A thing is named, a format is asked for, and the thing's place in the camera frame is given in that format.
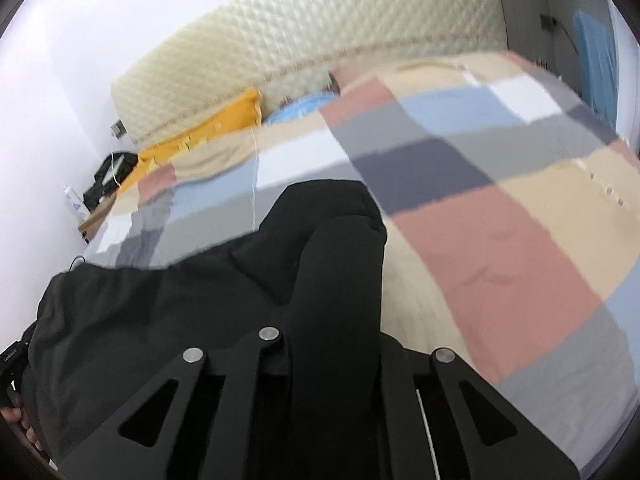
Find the person's left hand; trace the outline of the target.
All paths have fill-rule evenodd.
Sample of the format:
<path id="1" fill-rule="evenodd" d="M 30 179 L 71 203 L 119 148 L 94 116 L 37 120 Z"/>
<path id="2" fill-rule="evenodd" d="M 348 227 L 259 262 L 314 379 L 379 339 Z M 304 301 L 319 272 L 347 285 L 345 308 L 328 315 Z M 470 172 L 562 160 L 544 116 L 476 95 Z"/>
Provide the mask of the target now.
<path id="1" fill-rule="evenodd" d="M 37 438 L 34 428 L 30 423 L 26 412 L 21 406 L 2 406 L 1 415 L 9 424 L 17 424 L 25 430 L 28 442 L 38 451 L 43 452 L 43 445 Z"/>

